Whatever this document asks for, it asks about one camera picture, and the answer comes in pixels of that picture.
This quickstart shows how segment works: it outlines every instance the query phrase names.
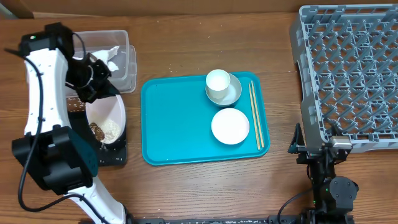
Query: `small white plate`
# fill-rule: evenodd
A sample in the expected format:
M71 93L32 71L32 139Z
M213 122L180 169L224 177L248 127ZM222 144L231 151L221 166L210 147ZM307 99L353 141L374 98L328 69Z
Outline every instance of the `small white plate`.
M241 96L241 93L242 93L241 82L234 75L229 74L229 76L231 77L231 82L228 86L228 92L224 97L222 97L220 99L213 98L209 94L209 89L206 86L207 97L218 106L229 106L229 105L235 103Z
M222 109L214 115L211 121L211 131L224 144L238 144L249 134L249 120L240 110L234 108Z

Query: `white plate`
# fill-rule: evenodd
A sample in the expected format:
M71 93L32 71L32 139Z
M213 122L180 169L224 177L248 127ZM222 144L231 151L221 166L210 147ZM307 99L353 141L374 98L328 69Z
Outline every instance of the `white plate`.
M242 93L241 82L234 75L229 74L229 76L231 77L231 82L229 83L229 86L228 86L228 92L224 97L222 97L220 99L213 98L209 94L209 89L206 86L207 97L213 103L217 104L218 106L229 106L229 105L235 103L241 96L241 93Z
M249 120L240 110L222 109L211 121L211 131L224 144L238 144L249 134Z

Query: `gray dish rack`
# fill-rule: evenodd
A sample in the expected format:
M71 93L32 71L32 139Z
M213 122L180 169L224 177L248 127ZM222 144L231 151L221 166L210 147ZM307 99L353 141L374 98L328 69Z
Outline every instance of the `gray dish rack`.
M398 149L398 4L302 6L290 27L307 146Z

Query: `wooden table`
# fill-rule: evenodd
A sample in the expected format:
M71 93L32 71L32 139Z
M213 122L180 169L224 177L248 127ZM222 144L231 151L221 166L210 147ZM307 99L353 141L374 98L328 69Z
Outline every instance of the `wooden table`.
M295 14L99 17L62 19L74 31L124 29L137 52L137 88L123 96L127 108L129 160L102 167L99 177L113 197L136 217L238 218L275 215L293 195L310 187L305 166L287 153L294 125L301 122L300 79L292 61L288 29ZM54 19L0 22L0 46L16 49L21 36ZM206 74L215 68L250 70L261 80L271 148L259 159L152 167L141 155L140 91L151 78ZM21 165L11 141L26 124L28 92L22 60L0 52L1 223L76 223L87 216L72 202L40 213L17 202ZM397 223L398 151L350 155L338 175L359 184L353 215L357 223ZM58 196L27 178L25 202L38 207ZM308 195L289 205L297 214L312 205Z

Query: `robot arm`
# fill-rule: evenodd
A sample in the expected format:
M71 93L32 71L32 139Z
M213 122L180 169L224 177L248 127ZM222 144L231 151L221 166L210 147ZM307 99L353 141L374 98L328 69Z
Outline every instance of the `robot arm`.
M72 35L70 29L58 23L47 25L44 32L22 37L19 55L33 63L26 62L29 116L25 136L12 142L12 152L27 166L27 172L40 188L72 199L95 223L129 223L132 218L127 210L112 198L97 177L98 160L93 148L71 128L65 84L76 90L81 101L89 103L119 92L110 84L111 72L101 60L91 54L83 60L72 57ZM30 151L33 153L27 162Z

